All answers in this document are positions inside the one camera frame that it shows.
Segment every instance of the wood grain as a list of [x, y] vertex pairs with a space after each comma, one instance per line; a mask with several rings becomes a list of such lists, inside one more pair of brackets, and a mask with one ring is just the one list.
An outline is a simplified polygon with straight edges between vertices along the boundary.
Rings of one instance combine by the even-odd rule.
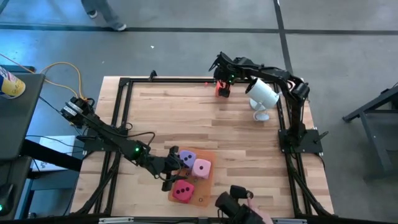
[[[96, 114], [110, 123], [120, 77], [104, 77]], [[254, 192], [259, 208], [272, 217], [292, 217], [289, 181], [284, 155], [279, 152], [276, 107], [269, 110], [270, 120], [255, 122], [245, 85], [236, 84], [229, 98], [215, 98], [214, 86], [198, 83], [135, 83], [129, 108], [128, 122], [133, 124], [129, 134], [153, 131], [156, 138], [152, 153], [167, 155], [169, 147], [178, 145], [213, 151], [217, 156], [214, 169], [211, 203], [196, 207], [167, 200], [161, 181], [145, 169], [122, 159], [112, 215], [161, 217], [216, 217], [214, 202], [232, 184], [242, 185]], [[119, 112], [119, 123], [122, 115]], [[309, 104], [305, 104], [304, 123], [313, 127]], [[140, 136], [148, 141], [150, 136]], [[95, 152], [83, 161], [72, 203], [78, 210], [90, 197], [100, 179], [104, 153]], [[308, 187], [331, 213], [333, 207], [325, 172], [319, 158], [304, 154], [303, 164]], [[108, 188], [105, 189], [104, 201]], [[303, 198], [298, 189], [303, 210]]]

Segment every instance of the person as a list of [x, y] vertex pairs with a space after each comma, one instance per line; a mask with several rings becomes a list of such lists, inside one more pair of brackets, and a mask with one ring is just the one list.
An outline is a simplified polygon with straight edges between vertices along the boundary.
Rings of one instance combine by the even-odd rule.
[[119, 21], [119, 16], [113, 11], [107, 0], [81, 0], [86, 13], [92, 19], [101, 13], [108, 25], [116, 31], [124, 31], [127, 27]]
[[254, 212], [256, 212], [261, 218], [262, 221], [265, 224], [273, 224], [274, 222], [272, 221], [271, 217], [263, 211], [260, 211], [259, 208], [257, 207], [256, 204], [254, 204], [253, 199], [252, 198], [248, 198], [248, 206], [249, 208], [251, 208], [251, 210], [253, 210]]

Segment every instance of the person's leg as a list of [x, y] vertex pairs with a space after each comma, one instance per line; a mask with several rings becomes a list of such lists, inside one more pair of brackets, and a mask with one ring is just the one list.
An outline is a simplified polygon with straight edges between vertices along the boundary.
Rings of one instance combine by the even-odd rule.
[[94, 19], [98, 13], [95, 10], [95, 6], [93, 4], [93, 0], [81, 0], [81, 4], [83, 5], [83, 7], [85, 8], [86, 13], [92, 18]]
[[97, 0], [96, 9], [102, 13], [105, 21], [114, 30], [122, 31], [126, 25], [119, 21], [119, 16], [113, 11], [107, 0]]

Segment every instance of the orange tray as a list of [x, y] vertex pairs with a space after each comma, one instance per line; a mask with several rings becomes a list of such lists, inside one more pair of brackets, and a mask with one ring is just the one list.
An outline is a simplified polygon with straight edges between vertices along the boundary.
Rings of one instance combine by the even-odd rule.
[[[187, 176], [188, 179], [185, 179], [185, 181], [195, 186], [192, 198], [187, 204], [207, 207], [210, 203], [211, 186], [213, 184], [213, 171], [216, 162], [216, 154], [214, 152], [199, 150], [190, 147], [180, 147], [180, 151], [182, 150], [194, 152], [197, 155], [197, 159], [205, 159], [211, 162], [210, 174], [208, 179], [193, 177], [188, 169], [183, 169], [180, 174]], [[173, 185], [172, 190], [169, 192], [169, 201], [180, 202], [178, 199], [173, 197], [174, 187], [175, 184]]]

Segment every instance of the yellow can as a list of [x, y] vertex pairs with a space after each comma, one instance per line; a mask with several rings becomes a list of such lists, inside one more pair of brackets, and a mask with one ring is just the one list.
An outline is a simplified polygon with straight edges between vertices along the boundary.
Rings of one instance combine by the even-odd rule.
[[25, 91], [25, 83], [0, 66], [0, 96], [13, 99]]

